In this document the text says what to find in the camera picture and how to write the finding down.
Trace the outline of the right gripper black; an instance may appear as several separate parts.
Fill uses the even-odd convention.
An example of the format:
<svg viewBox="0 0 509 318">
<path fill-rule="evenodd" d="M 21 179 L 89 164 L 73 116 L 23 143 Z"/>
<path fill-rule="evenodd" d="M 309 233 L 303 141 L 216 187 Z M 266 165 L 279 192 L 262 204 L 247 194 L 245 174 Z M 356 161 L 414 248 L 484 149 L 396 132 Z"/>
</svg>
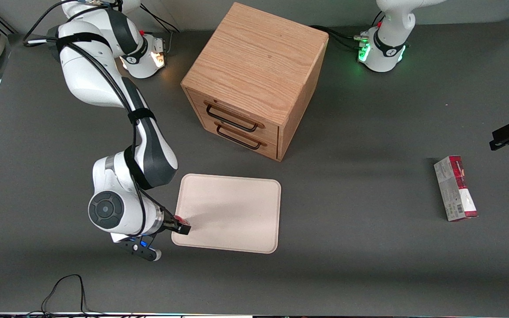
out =
<svg viewBox="0 0 509 318">
<path fill-rule="evenodd" d="M 161 232 L 164 230 L 170 230 L 181 235 L 188 235 L 191 230 L 191 225 L 186 222 L 178 222 L 171 213 L 163 213 Z"/>
</svg>

